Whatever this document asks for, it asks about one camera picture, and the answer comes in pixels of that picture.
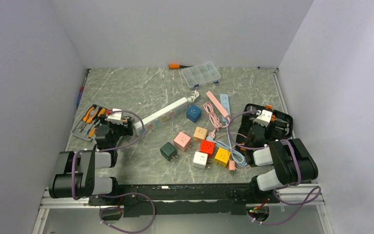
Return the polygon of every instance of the pink power strip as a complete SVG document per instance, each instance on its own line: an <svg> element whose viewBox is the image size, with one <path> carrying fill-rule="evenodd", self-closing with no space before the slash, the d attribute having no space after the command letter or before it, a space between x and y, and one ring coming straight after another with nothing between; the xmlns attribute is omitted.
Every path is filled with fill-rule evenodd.
<svg viewBox="0 0 374 234"><path fill-rule="evenodd" d="M216 106L217 110L220 111L222 116L228 121L230 121L230 115L225 110L225 108L222 106L222 104L217 100L217 98L213 95L213 93L211 91L208 91L206 95L210 99L210 101L213 102L213 104Z"/></svg>

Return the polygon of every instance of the blue power strip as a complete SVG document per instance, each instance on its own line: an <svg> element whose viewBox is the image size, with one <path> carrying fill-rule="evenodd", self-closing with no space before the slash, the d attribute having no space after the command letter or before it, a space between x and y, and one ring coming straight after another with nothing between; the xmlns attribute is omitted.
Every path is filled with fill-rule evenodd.
<svg viewBox="0 0 374 234"><path fill-rule="evenodd" d="M220 94L220 103L224 107L224 109L230 114L230 104L228 103L228 95L227 94ZM223 117L223 122L228 123L228 120Z"/></svg>

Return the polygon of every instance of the power strip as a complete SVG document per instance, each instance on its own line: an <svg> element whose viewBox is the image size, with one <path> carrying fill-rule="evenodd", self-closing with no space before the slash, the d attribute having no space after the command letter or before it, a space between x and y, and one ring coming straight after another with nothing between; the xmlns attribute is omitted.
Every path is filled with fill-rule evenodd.
<svg viewBox="0 0 374 234"><path fill-rule="evenodd" d="M163 109L157 111L156 113L143 119L144 130L142 129L141 122L136 122L134 124L135 134L137 136L141 135L143 131L149 131L167 119L173 117L174 115L186 110L188 108L188 100L186 97L181 98L178 101L164 107Z"/></svg>
<svg viewBox="0 0 374 234"><path fill-rule="evenodd" d="M230 114L224 109L222 104L217 100L217 98L213 95L211 91L208 91L206 93L207 97L210 99L211 102L213 102L214 106L216 106L217 110L220 111L222 116L230 121Z"/></svg>
<svg viewBox="0 0 374 234"><path fill-rule="evenodd" d="M228 103L228 94L220 94L220 103L224 107L224 109L228 112L229 115L230 113L230 104ZM223 122L228 123L228 120L223 116Z"/></svg>

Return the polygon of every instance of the blue power adapter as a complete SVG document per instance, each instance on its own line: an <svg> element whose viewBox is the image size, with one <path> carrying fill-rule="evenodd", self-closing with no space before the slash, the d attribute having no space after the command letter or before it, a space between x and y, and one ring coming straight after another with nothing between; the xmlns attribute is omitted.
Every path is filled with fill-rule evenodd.
<svg viewBox="0 0 374 234"><path fill-rule="evenodd" d="M191 122L195 123L201 117L201 109L198 108L196 105L192 104L186 111L186 117L191 120Z"/></svg>

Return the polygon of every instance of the orange screwdriver handle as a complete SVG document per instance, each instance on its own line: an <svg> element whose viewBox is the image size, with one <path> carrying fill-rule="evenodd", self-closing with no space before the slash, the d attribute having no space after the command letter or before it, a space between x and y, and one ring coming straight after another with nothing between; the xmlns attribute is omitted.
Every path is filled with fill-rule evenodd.
<svg viewBox="0 0 374 234"><path fill-rule="evenodd" d="M95 134L95 131L96 131L96 128L93 128L90 133L88 133L88 137L89 138L93 138L94 134Z"/></svg>
<svg viewBox="0 0 374 234"><path fill-rule="evenodd" d="M96 108L96 105L94 104L90 109L88 109L84 118L82 118L82 121L86 122L88 120L88 118L90 117L91 111L95 110L95 108Z"/></svg>
<svg viewBox="0 0 374 234"><path fill-rule="evenodd" d="M100 115L105 114L107 112L107 109L105 108L99 108L98 111L87 120L87 123L92 123L96 118L98 118Z"/></svg>
<svg viewBox="0 0 374 234"><path fill-rule="evenodd" d="M170 64L169 66L168 66L168 68L169 69L180 69L180 65L179 64Z"/></svg>
<svg viewBox="0 0 374 234"><path fill-rule="evenodd" d="M169 66L168 66L168 68L170 69L170 70L174 70L174 69L180 69L180 68L187 68L187 67L191 67L191 66L184 66L184 65L180 65L180 64L170 64Z"/></svg>
<svg viewBox="0 0 374 234"><path fill-rule="evenodd" d="M101 111L98 113L97 117L100 117L101 115L105 114L107 112L107 109L102 108Z"/></svg>

